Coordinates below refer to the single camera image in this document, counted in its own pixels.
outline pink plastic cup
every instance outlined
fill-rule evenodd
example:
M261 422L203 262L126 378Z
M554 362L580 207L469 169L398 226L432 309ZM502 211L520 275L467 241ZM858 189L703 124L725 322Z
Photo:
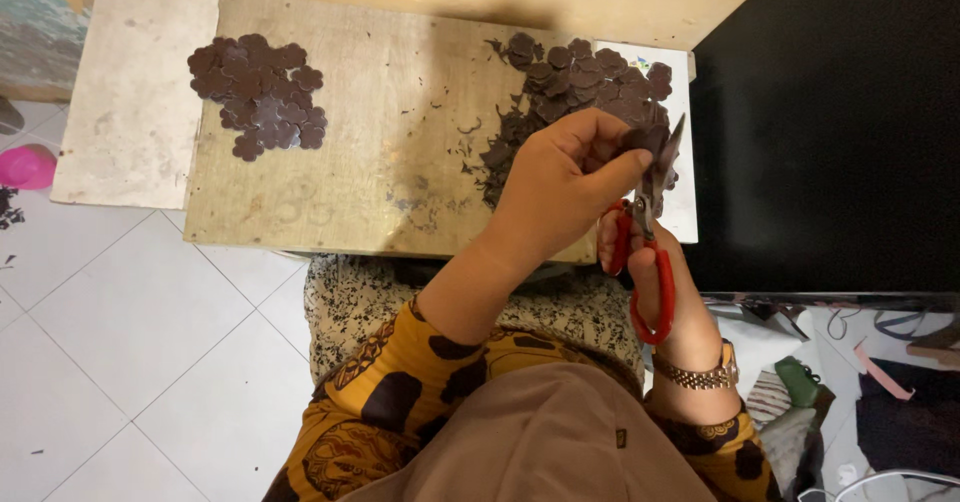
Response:
M0 184L35 191L54 182L57 157L46 146L27 143L0 153Z

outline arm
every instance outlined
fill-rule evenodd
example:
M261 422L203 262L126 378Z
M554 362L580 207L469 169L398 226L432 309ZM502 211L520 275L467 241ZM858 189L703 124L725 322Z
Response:
M335 500L429 442L486 381L474 367L510 292L640 180L649 151L605 158L627 128L590 109L523 144L486 229L318 386L267 499Z
M607 213L601 221L598 251L604 265L613 255L618 213ZM644 320L655 321L660 313L660 287L654 253L643 247L640 226L633 226L633 252L627 268L640 291L636 307ZM677 238L659 224L654 234L656 242L670 254L677 290L673 330L656 351L684 371L709 371L720 361L720 330L693 284ZM760 437L735 387L690 389L654 371L654 386L645 406L718 499L782 499Z

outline pink strip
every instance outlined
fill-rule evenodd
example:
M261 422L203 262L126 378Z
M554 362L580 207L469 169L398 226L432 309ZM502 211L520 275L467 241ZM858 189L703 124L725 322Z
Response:
M853 348L853 353L856 354L856 357L860 360L860 363L863 364L863 367L867 369L867 373L870 373L870 376L874 380L880 383L883 386L883 389L887 392L890 392L890 395L900 399L901 401L909 401L910 398L917 392L916 389L910 389L907 391L900 384L897 384L897 381L893 378L890 378L890 375L883 372L883 369L877 366L876 363L870 361L870 358L867 357L867 353L863 351L863 341L861 340L857 346Z

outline teal painted surface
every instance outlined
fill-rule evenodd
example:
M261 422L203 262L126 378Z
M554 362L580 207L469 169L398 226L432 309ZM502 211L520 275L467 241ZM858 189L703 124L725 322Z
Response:
M72 89L89 24L66 0L0 0L0 84Z

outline scissors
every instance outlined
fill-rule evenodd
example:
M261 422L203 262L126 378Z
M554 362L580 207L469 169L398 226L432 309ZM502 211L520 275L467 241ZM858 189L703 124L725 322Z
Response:
M633 138L633 140L642 137L642 141L634 143L632 146L651 150L651 153L654 154L654 160L643 172L643 178L633 192L633 202L624 198L614 203L607 210L625 210L616 221L616 242L613 244L613 258L608 270L610 275L619 274L627 264L627 257L630 256L630 227L632 223L640 225L643 233L643 247L654 251L660 302L659 319L656 321L654 330L650 329L646 320L637 310L637 301L640 298L637 287L633 287L633 294L630 297L630 323L633 325L633 330L644 343L654 346L663 343L670 335L677 300L673 266L670 264L669 253L657 245L657 238L654 236L653 225L656 220L654 213L657 204L663 202L667 180L673 176L673 163L680 154L680 138L684 133L686 120L687 114L681 115L677 127L666 140L664 140L665 133L663 131L657 132L659 128L665 128L662 125L655 125L649 131L631 129L624 135Z

